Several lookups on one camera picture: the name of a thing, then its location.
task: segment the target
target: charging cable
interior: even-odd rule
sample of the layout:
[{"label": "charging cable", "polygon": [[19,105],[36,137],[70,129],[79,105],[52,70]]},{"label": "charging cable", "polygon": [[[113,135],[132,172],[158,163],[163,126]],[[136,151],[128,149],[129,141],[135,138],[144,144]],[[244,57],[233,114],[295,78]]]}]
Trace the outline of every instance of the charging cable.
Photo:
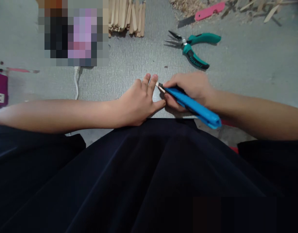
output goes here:
[{"label": "charging cable", "polygon": [[75,66],[74,67],[74,83],[75,83],[75,88],[77,91],[77,94],[75,96],[75,100],[77,100],[79,98],[79,85],[78,85],[78,78],[79,78],[79,70],[80,70],[80,66]]}]

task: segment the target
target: pink object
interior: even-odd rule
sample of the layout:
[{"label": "pink object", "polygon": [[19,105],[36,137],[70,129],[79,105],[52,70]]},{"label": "pink object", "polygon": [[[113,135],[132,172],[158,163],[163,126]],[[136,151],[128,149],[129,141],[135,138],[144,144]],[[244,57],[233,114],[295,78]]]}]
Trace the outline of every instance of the pink object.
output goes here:
[{"label": "pink object", "polygon": [[7,76],[0,74],[0,107],[8,104]]},{"label": "pink object", "polygon": [[196,12],[195,20],[199,21],[201,19],[205,19],[205,18],[211,16],[214,12],[219,13],[219,12],[223,11],[225,6],[226,6],[225,2],[220,2],[216,5],[206,8],[204,10],[200,10],[200,11]]},{"label": "pink object", "polygon": [[35,71],[35,70],[25,70],[25,69],[17,69],[17,68],[7,68],[8,71],[17,71],[17,72],[22,72],[22,73],[39,73],[40,71]]}]

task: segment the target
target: pink utility knife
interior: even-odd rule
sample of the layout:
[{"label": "pink utility knife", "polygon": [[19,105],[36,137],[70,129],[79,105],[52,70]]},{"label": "pink utility knife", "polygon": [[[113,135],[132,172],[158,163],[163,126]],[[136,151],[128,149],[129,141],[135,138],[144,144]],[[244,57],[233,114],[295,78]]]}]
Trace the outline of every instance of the pink utility knife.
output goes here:
[{"label": "pink utility knife", "polygon": [[214,12],[219,13],[219,12],[223,11],[225,6],[226,6],[225,2],[220,2],[216,5],[206,8],[204,10],[200,10],[200,11],[196,12],[195,20],[199,21],[201,19],[205,19],[205,18],[211,16]]},{"label": "pink utility knife", "polygon": [[218,4],[215,4],[211,7],[206,8],[204,10],[200,10],[200,11],[196,12],[196,14],[194,16],[190,16],[188,18],[180,20],[178,22],[178,28],[181,28],[181,27],[184,27],[191,23],[194,23],[196,20],[199,21],[201,19],[210,17],[213,13],[219,13],[219,12],[223,11],[225,6],[226,6],[225,2],[220,2]]}]

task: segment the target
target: pliers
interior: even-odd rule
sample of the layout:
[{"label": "pliers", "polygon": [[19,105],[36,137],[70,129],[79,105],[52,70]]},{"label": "pliers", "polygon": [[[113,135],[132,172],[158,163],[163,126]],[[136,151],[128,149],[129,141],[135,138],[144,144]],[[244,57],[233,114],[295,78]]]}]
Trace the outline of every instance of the pliers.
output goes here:
[{"label": "pliers", "polygon": [[209,64],[205,61],[202,61],[192,50],[192,46],[196,43],[206,42],[211,44],[217,44],[221,37],[212,33],[203,33],[199,34],[197,36],[191,35],[188,40],[186,40],[184,37],[178,35],[177,33],[174,33],[172,31],[169,31],[169,33],[177,40],[165,40],[168,43],[180,46],[183,49],[183,54],[185,54],[189,60],[201,69],[208,69]]}]

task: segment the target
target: table surface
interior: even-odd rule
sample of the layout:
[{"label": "table surface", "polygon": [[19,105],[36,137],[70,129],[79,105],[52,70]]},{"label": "table surface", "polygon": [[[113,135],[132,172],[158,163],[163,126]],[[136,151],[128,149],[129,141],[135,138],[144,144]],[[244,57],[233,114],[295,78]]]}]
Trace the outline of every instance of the table surface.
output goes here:
[{"label": "table surface", "polygon": [[[298,5],[284,6],[264,24],[264,16],[247,23],[246,13],[177,29],[175,11],[168,0],[148,0],[144,38],[109,39],[109,65],[83,69],[79,80],[82,100],[119,98],[136,78],[158,74],[160,82],[175,73],[193,72],[182,50],[164,45],[168,30],[186,37],[211,32],[222,37],[214,46],[197,44],[195,53],[211,66],[206,71],[218,89],[262,97],[298,107]],[[10,72],[9,102],[37,99],[73,99],[73,67],[45,67],[40,55],[38,5],[29,0],[0,0],[0,61],[4,66],[40,70],[38,74]],[[161,99],[155,90],[153,100]],[[153,117],[194,117],[165,108]]]}]

